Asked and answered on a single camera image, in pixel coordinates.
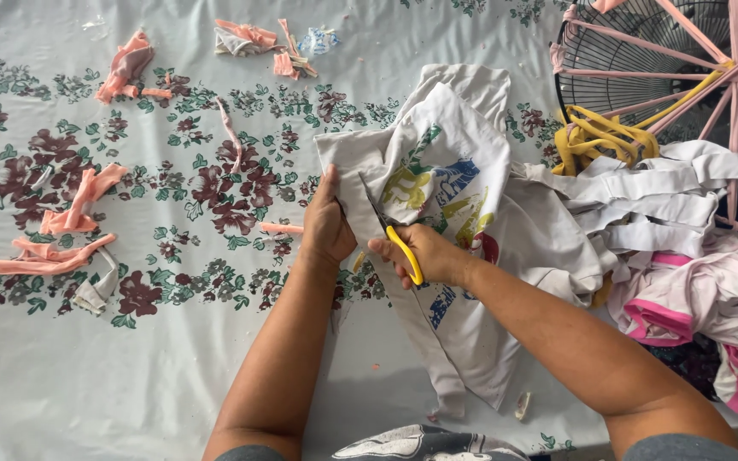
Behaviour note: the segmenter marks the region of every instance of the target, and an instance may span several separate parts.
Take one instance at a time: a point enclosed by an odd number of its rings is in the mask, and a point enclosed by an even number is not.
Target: floral tablecloth
[[[433,62],[512,72],[507,136],[518,161],[551,164],[561,125],[548,65],[559,0],[207,0],[88,4],[0,1],[0,258],[11,240],[86,245],[107,233],[120,283],[100,318],[73,309],[92,264],[52,277],[0,276],[0,459],[195,459],[272,303],[298,241],[265,241],[257,223],[300,224],[320,165],[314,134],[387,126]],[[272,56],[213,54],[215,18],[299,37],[336,29],[311,60],[318,79],[272,75]],[[156,57],[141,79],[174,98],[93,99],[116,47],[142,27]],[[219,95],[245,144],[231,173]],[[43,235],[45,210],[70,205],[88,168],[129,173],[93,206],[97,230]],[[50,181],[33,191],[45,165]],[[345,268],[307,453],[321,458],[393,426],[425,423],[434,391],[370,264]],[[523,423],[511,416],[534,394]],[[529,452],[604,443],[600,417],[525,354],[498,414],[473,396],[455,430]],[[729,416],[738,424],[738,417]]]

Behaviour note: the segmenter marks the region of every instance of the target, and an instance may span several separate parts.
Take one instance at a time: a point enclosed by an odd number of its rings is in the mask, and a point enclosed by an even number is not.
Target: plastic tablecloth
[[[52,277],[0,277],[0,460],[195,459],[244,354],[281,292],[298,238],[265,241],[257,222],[302,222],[320,164],[314,134],[387,126],[430,63],[511,71],[508,133],[516,161],[550,165],[561,125],[548,42],[559,0],[0,0],[0,258],[26,236],[59,248],[108,232],[120,284],[107,312],[71,307],[108,265]],[[317,79],[272,74],[272,54],[213,54],[213,20],[300,38],[336,30],[340,44],[312,56]],[[137,82],[174,98],[93,99],[116,47],[139,28],[156,56]],[[215,97],[229,105],[246,168]],[[93,205],[98,229],[47,236],[44,210],[69,206],[87,168],[119,162],[121,183]],[[56,175],[26,187],[51,164]],[[427,423],[428,376],[371,265],[339,277],[351,305],[325,358],[305,438],[306,456],[395,426]],[[523,422],[519,393],[533,394]],[[540,453],[604,443],[600,416],[527,353],[499,413],[473,395],[462,421]],[[738,425],[738,416],[727,414]]]

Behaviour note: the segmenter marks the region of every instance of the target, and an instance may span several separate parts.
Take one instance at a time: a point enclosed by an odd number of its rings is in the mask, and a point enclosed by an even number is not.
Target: pile of clothes
[[[384,237],[368,194],[391,220],[430,225],[578,307],[608,300],[620,329],[652,348],[702,334],[719,351],[714,394],[738,411],[738,234],[714,220],[738,183],[738,153],[673,143],[632,167],[605,157],[554,175],[513,158],[508,88],[507,70],[426,66],[388,128],[316,136],[322,165],[342,172],[338,196],[358,243]],[[430,374],[438,412],[462,416],[465,388],[499,407],[518,341],[471,294],[403,290],[394,269],[366,256]]]

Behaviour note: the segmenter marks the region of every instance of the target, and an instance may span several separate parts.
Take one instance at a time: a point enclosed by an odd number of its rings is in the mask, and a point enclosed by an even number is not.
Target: blue print
[[[435,194],[437,205],[445,207],[480,173],[471,160],[460,160],[445,168],[435,168],[435,178],[439,179]]]
[[[448,306],[452,305],[455,298],[457,298],[457,295],[451,287],[443,286],[443,291],[437,295],[435,302],[432,303],[429,308],[431,310],[430,320],[432,328],[437,330],[437,327],[440,325],[440,321],[443,320],[443,317],[446,315]]]

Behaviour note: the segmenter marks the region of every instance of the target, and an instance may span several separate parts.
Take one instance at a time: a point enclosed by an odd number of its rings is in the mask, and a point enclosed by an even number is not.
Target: t-shirt
[[[461,434],[434,426],[400,427],[338,450],[332,459],[352,461],[529,461],[507,442],[481,434]],[[233,448],[216,461],[285,461],[264,445]],[[738,461],[738,450],[688,434],[652,435],[631,445],[622,461]]]

